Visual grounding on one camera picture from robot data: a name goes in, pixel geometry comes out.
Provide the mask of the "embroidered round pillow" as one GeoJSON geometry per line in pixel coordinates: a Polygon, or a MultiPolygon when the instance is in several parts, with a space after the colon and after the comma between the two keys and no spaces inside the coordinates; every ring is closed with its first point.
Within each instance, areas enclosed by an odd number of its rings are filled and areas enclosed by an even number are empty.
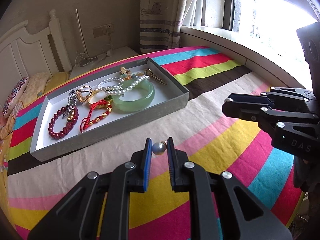
{"type": "Polygon", "coordinates": [[[28,83],[29,83],[29,78],[23,77],[22,79],[20,79],[20,81],[18,81],[18,83],[11,90],[3,106],[2,115],[5,118],[9,117],[10,113],[12,112],[12,110],[18,103],[20,97],[24,93],[28,83]]]}

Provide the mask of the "striped colourful bed cloth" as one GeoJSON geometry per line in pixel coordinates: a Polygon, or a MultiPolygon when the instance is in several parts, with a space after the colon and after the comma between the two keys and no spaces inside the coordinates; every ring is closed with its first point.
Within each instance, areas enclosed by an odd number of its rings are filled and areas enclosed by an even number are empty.
{"type": "Polygon", "coordinates": [[[8,217],[23,239],[85,174],[112,171],[142,149],[148,137],[153,141],[172,137],[176,148],[209,172],[232,172],[280,221],[291,224],[303,198],[293,185],[293,156],[273,148],[255,122],[228,118],[221,111],[229,94],[260,94],[269,84],[242,64],[204,47],[150,57],[189,90],[184,109],[48,163],[29,154],[44,99],[19,111],[2,152],[9,165],[8,217]]]}

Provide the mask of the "green jade bangle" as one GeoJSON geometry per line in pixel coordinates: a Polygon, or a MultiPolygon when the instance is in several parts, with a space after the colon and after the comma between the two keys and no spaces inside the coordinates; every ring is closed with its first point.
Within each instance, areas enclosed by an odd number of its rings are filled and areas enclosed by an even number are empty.
{"type": "Polygon", "coordinates": [[[155,88],[148,80],[125,81],[121,94],[113,95],[114,107],[124,113],[132,113],[147,108],[155,97],[155,88]]]}

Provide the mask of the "striped printed curtain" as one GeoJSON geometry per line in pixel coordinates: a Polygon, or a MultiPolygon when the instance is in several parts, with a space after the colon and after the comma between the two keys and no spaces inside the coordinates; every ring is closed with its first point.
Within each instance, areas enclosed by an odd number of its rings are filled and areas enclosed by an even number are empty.
{"type": "Polygon", "coordinates": [[[204,0],[140,0],[140,52],[178,48],[181,26],[200,25],[204,0]]]}

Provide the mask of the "pearl earring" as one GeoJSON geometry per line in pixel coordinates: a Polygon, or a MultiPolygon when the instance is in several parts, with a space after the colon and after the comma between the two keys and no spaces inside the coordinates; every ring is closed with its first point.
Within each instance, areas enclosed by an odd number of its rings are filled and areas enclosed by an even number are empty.
{"type": "Polygon", "coordinates": [[[167,150],[167,142],[166,141],[155,142],[152,145],[151,149],[154,155],[162,155],[167,150]]]}

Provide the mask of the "white bed headboard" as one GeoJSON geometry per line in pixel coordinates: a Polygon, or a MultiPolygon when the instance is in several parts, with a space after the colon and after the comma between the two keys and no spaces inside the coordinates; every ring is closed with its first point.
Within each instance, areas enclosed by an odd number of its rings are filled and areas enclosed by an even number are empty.
{"type": "Polygon", "coordinates": [[[30,34],[25,20],[1,36],[1,107],[21,78],[72,70],[56,10],[49,16],[48,26],[38,33],[30,34]]]}

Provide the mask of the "white standing lamp pole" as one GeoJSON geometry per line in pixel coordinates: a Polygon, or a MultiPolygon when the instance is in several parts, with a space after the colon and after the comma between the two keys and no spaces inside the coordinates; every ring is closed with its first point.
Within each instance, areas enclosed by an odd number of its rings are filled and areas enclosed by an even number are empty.
{"type": "Polygon", "coordinates": [[[77,63],[77,66],[79,67],[86,67],[86,66],[90,66],[92,64],[94,64],[97,61],[97,57],[90,57],[88,54],[88,50],[87,50],[87,46],[86,46],[86,42],[84,39],[84,34],[82,31],[82,26],[81,26],[81,21],[80,21],[80,16],[79,16],[79,11],[78,9],[75,9],[75,15],[76,15],[76,22],[77,22],[77,26],[78,26],[78,31],[79,31],[79,36],[80,36],[80,40],[81,40],[81,44],[82,44],[82,48],[83,48],[83,53],[80,53],[77,57],[75,62],[77,63]]]}

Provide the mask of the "window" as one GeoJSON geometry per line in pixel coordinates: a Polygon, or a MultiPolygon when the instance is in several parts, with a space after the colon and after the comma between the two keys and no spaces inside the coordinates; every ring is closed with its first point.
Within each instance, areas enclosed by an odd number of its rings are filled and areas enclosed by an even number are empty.
{"type": "Polygon", "coordinates": [[[216,49],[273,86],[312,89],[297,30],[318,21],[307,0],[219,0],[201,24],[184,25],[181,44],[216,49]],[[222,20],[214,21],[218,5],[222,20]]]}

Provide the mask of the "gold bangle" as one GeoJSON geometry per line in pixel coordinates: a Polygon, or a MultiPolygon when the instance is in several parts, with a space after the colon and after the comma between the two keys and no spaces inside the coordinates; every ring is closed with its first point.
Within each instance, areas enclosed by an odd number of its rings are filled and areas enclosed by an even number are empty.
{"type": "Polygon", "coordinates": [[[105,92],[99,91],[96,89],[92,92],[92,94],[87,99],[87,106],[91,107],[94,103],[100,100],[105,100],[108,103],[112,103],[113,101],[111,95],[107,95],[105,92]]]}

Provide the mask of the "white nightstand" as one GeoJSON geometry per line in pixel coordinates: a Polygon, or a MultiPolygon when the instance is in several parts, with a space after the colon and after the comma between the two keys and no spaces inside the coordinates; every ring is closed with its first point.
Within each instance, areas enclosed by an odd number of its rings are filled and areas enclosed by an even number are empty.
{"type": "Polygon", "coordinates": [[[129,57],[137,56],[137,55],[138,53],[136,53],[130,47],[121,47],[121,48],[115,49],[112,52],[111,56],[106,56],[104,53],[102,53],[97,56],[97,60],[94,61],[93,63],[90,63],[86,66],[73,67],[73,70],[71,71],[69,78],[72,79],[86,72],[89,72],[90,70],[93,70],[93,69],[96,69],[104,65],[114,63],[123,59],[127,59],[129,57]]]}

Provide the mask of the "wall power socket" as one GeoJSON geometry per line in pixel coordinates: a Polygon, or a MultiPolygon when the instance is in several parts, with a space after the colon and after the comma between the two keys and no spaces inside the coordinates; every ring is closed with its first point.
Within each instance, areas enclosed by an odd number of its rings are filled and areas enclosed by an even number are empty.
{"type": "Polygon", "coordinates": [[[114,33],[114,25],[113,23],[101,25],[99,27],[95,27],[93,30],[94,37],[100,37],[103,35],[108,35],[114,33]]]}

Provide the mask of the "yellow floral pillow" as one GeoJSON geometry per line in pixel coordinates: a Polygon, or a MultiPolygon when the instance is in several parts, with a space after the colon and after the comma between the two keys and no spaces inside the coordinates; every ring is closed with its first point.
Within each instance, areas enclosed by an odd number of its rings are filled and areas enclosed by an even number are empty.
{"type": "Polygon", "coordinates": [[[29,78],[29,83],[24,93],[10,113],[9,117],[5,118],[3,115],[1,117],[1,140],[13,131],[19,111],[44,93],[44,89],[49,78],[50,76],[47,73],[37,73],[29,78]]]}

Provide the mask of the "grey shallow jewelry box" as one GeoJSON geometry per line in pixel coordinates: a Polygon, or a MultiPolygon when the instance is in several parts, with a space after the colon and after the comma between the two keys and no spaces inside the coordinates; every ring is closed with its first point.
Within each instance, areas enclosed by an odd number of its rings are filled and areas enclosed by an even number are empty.
{"type": "Polygon", "coordinates": [[[188,98],[188,90],[150,58],[102,70],[45,97],[33,133],[30,154],[44,162],[79,150],[178,111],[187,105],[188,98]],[[150,68],[167,85],[161,85],[145,75],[146,68],[150,68]],[[129,80],[148,80],[153,84],[155,97],[147,108],[124,113],[117,110],[113,102],[105,100],[87,106],[87,99],[94,90],[111,96],[121,94],[122,84],[129,80]],[[68,122],[62,114],[71,90],[76,92],[77,111],[73,122],[68,122]]]}

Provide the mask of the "enamel flower brooch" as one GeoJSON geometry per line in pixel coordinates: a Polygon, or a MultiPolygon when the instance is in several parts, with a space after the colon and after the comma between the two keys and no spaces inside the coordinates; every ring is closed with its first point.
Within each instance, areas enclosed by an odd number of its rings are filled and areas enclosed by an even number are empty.
{"type": "Polygon", "coordinates": [[[161,85],[166,86],[167,83],[158,77],[150,68],[144,69],[145,75],[149,76],[151,79],[155,80],[156,82],[160,83],[161,85]]]}

